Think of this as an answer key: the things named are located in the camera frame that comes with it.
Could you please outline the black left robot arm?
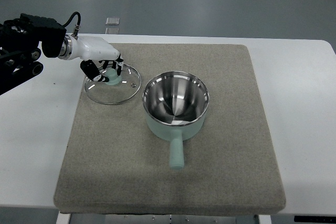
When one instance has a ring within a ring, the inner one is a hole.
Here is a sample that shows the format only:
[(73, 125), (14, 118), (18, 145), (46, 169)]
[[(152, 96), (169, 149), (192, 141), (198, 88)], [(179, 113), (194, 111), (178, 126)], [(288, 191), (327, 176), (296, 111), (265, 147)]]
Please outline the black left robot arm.
[(41, 55), (58, 57), (66, 28), (53, 18), (22, 13), (1, 24), (1, 94), (38, 76)]

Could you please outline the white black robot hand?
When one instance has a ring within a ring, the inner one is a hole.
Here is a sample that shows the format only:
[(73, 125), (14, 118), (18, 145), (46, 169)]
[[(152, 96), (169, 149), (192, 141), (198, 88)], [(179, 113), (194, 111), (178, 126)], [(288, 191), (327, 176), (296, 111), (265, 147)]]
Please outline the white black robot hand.
[(82, 60), (81, 70), (94, 82), (109, 82), (112, 80), (111, 77), (100, 72), (95, 64), (96, 61), (103, 64), (103, 69), (112, 64), (112, 69), (115, 70), (117, 76), (121, 75), (124, 65), (121, 53), (117, 49), (103, 38), (92, 36), (65, 35), (58, 58), (62, 60), (80, 58)]

